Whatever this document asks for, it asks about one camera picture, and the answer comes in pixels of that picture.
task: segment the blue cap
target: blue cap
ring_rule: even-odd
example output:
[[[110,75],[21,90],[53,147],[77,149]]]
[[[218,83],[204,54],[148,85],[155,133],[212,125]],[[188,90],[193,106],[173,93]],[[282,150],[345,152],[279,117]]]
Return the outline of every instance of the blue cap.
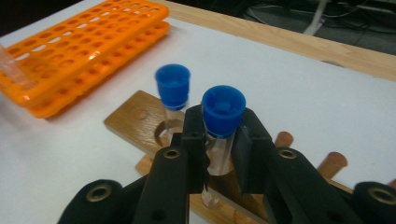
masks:
[[[216,86],[205,92],[204,122],[209,134],[225,138],[235,132],[245,112],[244,94],[234,87]]]
[[[168,64],[155,73],[158,92],[169,110],[180,110],[189,100],[190,71],[180,64]]]

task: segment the wooden dowel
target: wooden dowel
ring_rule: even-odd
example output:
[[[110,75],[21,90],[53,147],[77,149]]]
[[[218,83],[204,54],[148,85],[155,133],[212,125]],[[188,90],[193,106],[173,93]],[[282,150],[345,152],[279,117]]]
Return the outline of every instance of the wooden dowel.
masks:
[[[332,179],[341,169],[347,166],[347,158],[339,152],[331,152],[318,167],[318,172]]]
[[[277,138],[275,140],[275,146],[276,147],[290,147],[291,144],[293,143],[294,138],[291,133],[288,132],[280,132],[277,135]]]
[[[390,182],[388,183],[388,186],[391,186],[393,189],[396,189],[396,179],[390,181]]]

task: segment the wooden table edge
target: wooden table edge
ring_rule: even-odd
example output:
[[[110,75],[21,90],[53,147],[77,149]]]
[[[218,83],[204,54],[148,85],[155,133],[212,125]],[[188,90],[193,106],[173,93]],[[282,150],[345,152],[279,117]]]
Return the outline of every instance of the wooden table edge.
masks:
[[[236,35],[311,59],[331,62],[373,77],[396,81],[396,56],[247,21],[164,0],[170,18]]]

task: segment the clear test tube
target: clear test tube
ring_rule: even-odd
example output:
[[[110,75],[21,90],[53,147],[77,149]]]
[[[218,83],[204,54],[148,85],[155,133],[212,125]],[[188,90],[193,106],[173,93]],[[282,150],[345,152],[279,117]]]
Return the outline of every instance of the clear test tube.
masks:
[[[8,76],[12,82],[22,85],[25,89],[32,88],[35,83],[29,80],[16,61],[8,54],[6,49],[0,45],[0,70]]]
[[[203,119],[206,126],[206,154],[210,159],[210,175],[227,175],[233,169],[231,149],[235,130],[246,108],[245,96],[234,87],[216,86],[203,97]],[[202,192],[206,207],[216,207],[219,199],[210,192]]]
[[[168,64],[157,70],[155,79],[164,107],[167,144],[174,133],[183,131],[184,116],[189,107],[190,71],[180,64]]]

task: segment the orange test tube rack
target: orange test tube rack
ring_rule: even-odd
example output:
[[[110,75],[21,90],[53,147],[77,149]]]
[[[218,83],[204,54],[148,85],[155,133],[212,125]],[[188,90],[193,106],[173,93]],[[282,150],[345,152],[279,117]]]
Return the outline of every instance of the orange test tube rack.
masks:
[[[148,1],[105,1],[7,48],[34,85],[0,72],[0,91],[37,118],[56,115],[163,37],[167,16]]]

